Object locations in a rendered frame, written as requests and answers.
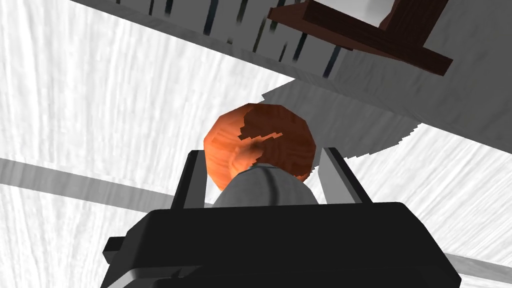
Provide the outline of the orange and grey door knob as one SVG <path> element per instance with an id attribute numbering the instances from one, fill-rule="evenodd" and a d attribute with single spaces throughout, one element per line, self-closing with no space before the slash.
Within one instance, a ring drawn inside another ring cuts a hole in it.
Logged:
<path id="1" fill-rule="evenodd" d="M 203 140 L 215 208 L 316 205 L 305 180 L 316 144 L 308 124 L 278 104 L 249 103 L 218 117 Z"/>

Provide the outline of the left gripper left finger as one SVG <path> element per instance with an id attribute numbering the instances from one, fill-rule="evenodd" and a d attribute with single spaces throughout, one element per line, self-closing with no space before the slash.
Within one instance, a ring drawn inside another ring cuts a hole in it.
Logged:
<path id="1" fill-rule="evenodd" d="M 171 208 L 201 209 L 205 206 L 208 173 L 204 150 L 191 150 L 186 158 Z"/>

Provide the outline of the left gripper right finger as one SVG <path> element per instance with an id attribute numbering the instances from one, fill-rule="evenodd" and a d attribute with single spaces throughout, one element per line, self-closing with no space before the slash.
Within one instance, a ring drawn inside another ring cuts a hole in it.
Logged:
<path id="1" fill-rule="evenodd" d="M 318 178 L 327 204 L 369 204 L 372 202 L 335 147 L 322 148 Z"/>

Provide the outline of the dark brown wooden furniture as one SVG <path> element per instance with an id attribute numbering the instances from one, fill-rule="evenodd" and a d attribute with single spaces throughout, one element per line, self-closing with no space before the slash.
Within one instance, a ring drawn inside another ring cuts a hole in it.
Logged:
<path id="1" fill-rule="evenodd" d="M 394 0 L 378 27 L 315 0 L 272 7 L 268 19 L 348 50 L 402 61 L 439 76 L 449 57 L 424 45 L 449 0 Z"/>

